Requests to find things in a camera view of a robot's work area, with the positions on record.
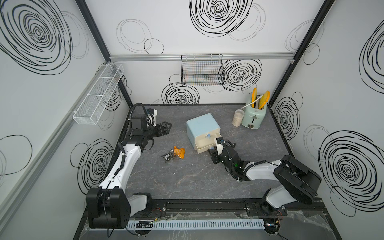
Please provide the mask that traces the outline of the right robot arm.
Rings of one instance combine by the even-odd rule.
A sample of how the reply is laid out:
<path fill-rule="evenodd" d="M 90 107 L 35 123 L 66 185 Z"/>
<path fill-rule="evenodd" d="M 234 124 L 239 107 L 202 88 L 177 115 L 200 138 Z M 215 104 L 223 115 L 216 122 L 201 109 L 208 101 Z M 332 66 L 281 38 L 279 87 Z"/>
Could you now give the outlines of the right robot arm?
<path fill-rule="evenodd" d="M 222 163 L 231 177 L 238 182 L 272 180 L 280 183 L 279 187 L 268 189 L 259 201 L 263 215 L 272 215 L 293 202 L 305 205 L 314 202 L 322 182 L 322 178 L 315 171 L 290 155 L 276 161 L 243 161 L 235 146 L 222 137 L 217 138 L 216 145 L 208 149 L 212 162 L 215 165 Z"/>

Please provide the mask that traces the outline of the light blue drawer box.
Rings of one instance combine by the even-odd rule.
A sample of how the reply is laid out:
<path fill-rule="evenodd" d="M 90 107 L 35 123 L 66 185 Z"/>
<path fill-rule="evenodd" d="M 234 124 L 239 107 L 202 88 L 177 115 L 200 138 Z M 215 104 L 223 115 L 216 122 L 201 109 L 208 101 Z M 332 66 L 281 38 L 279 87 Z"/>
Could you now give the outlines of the light blue drawer box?
<path fill-rule="evenodd" d="M 193 118 L 186 122 L 187 136 L 198 154 L 216 146 L 221 137 L 221 127 L 211 113 Z"/>

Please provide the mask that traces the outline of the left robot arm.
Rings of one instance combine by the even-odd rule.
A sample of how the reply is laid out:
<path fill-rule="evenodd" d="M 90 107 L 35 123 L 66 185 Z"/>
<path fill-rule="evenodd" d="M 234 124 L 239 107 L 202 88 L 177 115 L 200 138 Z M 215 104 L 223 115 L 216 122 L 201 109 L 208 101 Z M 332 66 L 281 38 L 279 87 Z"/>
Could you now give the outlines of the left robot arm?
<path fill-rule="evenodd" d="M 148 111 L 142 103 L 134 104 L 128 114 L 129 130 L 122 142 L 112 169 L 97 188 L 86 195 L 87 215 L 91 229 L 124 229 L 135 214 L 152 214 L 152 197 L 149 193 L 126 195 L 126 187 L 133 168 L 148 142 L 170 133 L 172 124 L 156 123 L 155 110 Z"/>

